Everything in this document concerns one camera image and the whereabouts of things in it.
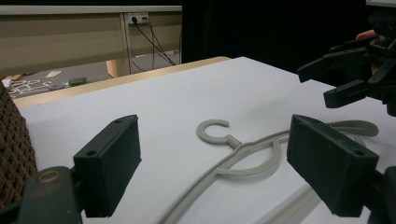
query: power outlet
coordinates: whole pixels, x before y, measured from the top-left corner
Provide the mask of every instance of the power outlet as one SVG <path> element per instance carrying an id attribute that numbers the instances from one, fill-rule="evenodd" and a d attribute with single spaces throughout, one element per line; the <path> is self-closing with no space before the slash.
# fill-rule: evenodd
<path id="1" fill-rule="evenodd" d="M 148 12 L 132 12 L 128 13 L 128 24 L 134 24 L 133 18 L 136 18 L 136 23 L 146 23 L 143 18 L 149 18 Z"/>

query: wooden table edge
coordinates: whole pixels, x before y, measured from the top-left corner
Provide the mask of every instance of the wooden table edge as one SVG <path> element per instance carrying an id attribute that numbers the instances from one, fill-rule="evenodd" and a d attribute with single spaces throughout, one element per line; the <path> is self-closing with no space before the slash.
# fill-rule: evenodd
<path id="1" fill-rule="evenodd" d="M 144 80 L 144 79 L 153 78 L 153 77 L 160 77 L 160 76 L 168 75 L 168 74 L 175 73 L 175 72 L 180 72 L 180 71 L 184 71 L 184 70 L 188 70 L 188 69 L 192 69 L 192 68 L 196 68 L 196 67 L 200 67 L 200 66 L 205 66 L 208 64 L 212 64 L 212 63 L 220 63 L 223 61 L 227 61 L 229 59 L 230 58 L 219 56 L 219 57 L 204 59 L 204 60 L 200 60 L 200 61 L 196 61 L 196 62 L 192 62 L 192 63 L 183 63 L 183 64 L 178 64 L 175 66 L 160 68 L 160 69 L 147 71 L 147 72 L 143 72 L 143 73 L 138 73 L 138 74 L 134 74 L 134 75 L 111 78 L 108 80 L 93 82 L 90 84 L 76 86 L 73 88 L 67 88 L 67 89 L 58 90 L 58 91 L 44 92 L 44 93 L 40 93 L 40 94 L 36 94 L 36 95 L 31 95 L 31 96 L 14 99 L 14 104 L 17 106 L 17 108 L 23 108 L 23 107 L 31 106 L 31 105 L 44 104 L 44 103 L 48 103 L 51 101 L 61 100 L 64 98 L 80 95 L 80 94 L 91 92 L 91 91 L 99 91 L 99 90 L 102 90 L 105 88 L 122 85 L 122 84 L 125 84 L 128 82 L 134 82 L 134 81 Z"/>

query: desk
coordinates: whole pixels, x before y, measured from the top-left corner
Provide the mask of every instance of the desk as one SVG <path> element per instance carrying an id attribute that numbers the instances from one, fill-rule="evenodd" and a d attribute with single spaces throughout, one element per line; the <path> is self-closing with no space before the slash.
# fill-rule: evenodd
<path id="1" fill-rule="evenodd" d="M 133 77 L 116 78 L 104 81 L 104 86 L 64 90 L 60 97 L 32 96 L 30 104 L 29 99 L 16 101 L 26 118 L 39 170 L 72 167 L 73 155 L 110 121 L 130 114 L 139 117 L 142 162 L 114 215 L 85 218 L 82 214 L 84 223 L 155 223 L 184 189 L 231 152 L 228 146 L 208 144 L 196 135 L 197 126 L 207 119 L 230 121 L 228 128 L 210 127 L 207 132 L 229 133 L 242 143 L 287 130 L 292 114 L 323 122 L 364 119 L 380 130 L 376 137 L 363 138 L 380 156 L 378 171 L 396 163 L 396 119 L 377 100 L 328 109 L 322 93 L 332 87 L 316 81 L 300 83 L 292 73 L 245 57 L 215 58 L 184 67 L 187 70 L 178 68 L 163 70 L 168 76 L 155 77 L 152 72 L 149 75 L 155 78 L 133 82 Z M 275 223 L 270 220 L 279 220 L 276 215 L 309 188 L 287 163 L 286 146 L 281 143 L 281 160 L 273 175 L 219 178 L 178 223 Z M 268 150 L 259 151 L 234 168 L 255 166 L 268 156 Z M 366 223 L 366 215 L 367 211 L 361 218 L 339 218 L 319 206 L 308 217 L 290 216 L 289 222 Z"/>

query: floor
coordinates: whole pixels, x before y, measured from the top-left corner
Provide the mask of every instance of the floor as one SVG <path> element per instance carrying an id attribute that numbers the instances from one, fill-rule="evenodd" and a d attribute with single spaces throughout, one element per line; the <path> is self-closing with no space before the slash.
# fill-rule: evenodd
<path id="1" fill-rule="evenodd" d="M 168 59 L 159 54 L 146 54 L 134 57 L 133 74 L 150 71 L 174 64 L 180 64 L 180 55 L 177 50 L 167 51 Z M 89 63 L 47 71 L 34 72 L 12 81 L 9 87 L 11 98 L 21 98 L 47 91 L 57 91 L 80 83 L 92 83 L 113 78 L 108 72 L 106 62 Z"/>

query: white table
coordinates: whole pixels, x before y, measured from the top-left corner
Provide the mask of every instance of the white table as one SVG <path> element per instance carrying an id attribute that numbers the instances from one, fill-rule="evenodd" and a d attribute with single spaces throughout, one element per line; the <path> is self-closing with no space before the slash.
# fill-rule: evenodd
<path id="1" fill-rule="evenodd" d="M 74 154 L 110 121 L 136 114 L 142 162 L 116 212 L 110 218 L 82 216 L 84 223 L 143 224 L 155 223 L 198 176 L 231 153 L 229 146 L 211 145 L 197 136 L 197 126 L 207 119 L 230 122 L 228 128 L 209 127 L 209 134 L 229 133 L 242 143 L 287 130 L 292 114 L 323 122 L 365 119 L 380 130 L 374 138 L 363 138 L 380 156 L 378 171 L 395 165 L 396 118 L 370 98 L 328 109 L 322 93 L 329 89 L 316 81 L 300 83 L 292 73 L 241 57 L 20 110 L 39 170 L 59 165 L 71 168 Z M 286 161 L 287 143 L 281 146 L 281 161 L 273 175 L 220 177 L 178 223 L 268 223 L 309 189 Z M 268 156 L 260 151 L 235 167 L 255 166 Z M 294 216 L 289 222 L 366 223 L 367 214 L 339 218 L 320 205 L 305 220 Z"/>

